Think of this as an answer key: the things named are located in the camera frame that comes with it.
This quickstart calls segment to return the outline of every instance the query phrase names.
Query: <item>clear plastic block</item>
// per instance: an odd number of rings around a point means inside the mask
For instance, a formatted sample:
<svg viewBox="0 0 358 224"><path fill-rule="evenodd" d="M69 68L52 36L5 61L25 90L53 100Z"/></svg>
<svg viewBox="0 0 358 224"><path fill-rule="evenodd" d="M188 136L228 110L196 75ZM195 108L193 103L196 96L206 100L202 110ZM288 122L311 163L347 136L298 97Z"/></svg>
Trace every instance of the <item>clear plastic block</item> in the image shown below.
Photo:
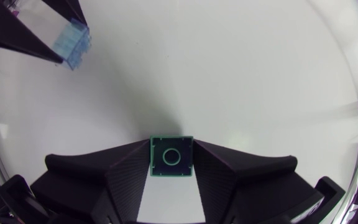
<svg viewBox="0 0 358 224"><path fill-rule="evenodd" d="M55 51L64 60L63 66L72 70L82 63L82 55L91 47L90 29L76 19L65 26L53 44Z"/></svg>

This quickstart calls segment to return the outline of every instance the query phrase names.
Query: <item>table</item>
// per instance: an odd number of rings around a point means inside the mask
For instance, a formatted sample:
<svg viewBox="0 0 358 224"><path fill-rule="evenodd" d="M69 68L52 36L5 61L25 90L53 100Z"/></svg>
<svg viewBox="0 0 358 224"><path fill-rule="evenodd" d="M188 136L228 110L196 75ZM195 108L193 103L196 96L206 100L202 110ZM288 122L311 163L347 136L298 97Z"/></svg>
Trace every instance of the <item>table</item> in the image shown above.
<svg viewBox="0 0 358 224"><path fill-rule="evenodd" d="M186 134L296 156L311 185L326 175L347 189L356 92L341 49L307 2L80 3L93 39L78 70L0 50L0 155L11 175L31 183L47 154ZM62 18L42 2L31 7L18 18L51 44L58 31L42 23ZM204 221L195 189L195 176L148 177L138 220Z"/></svg>

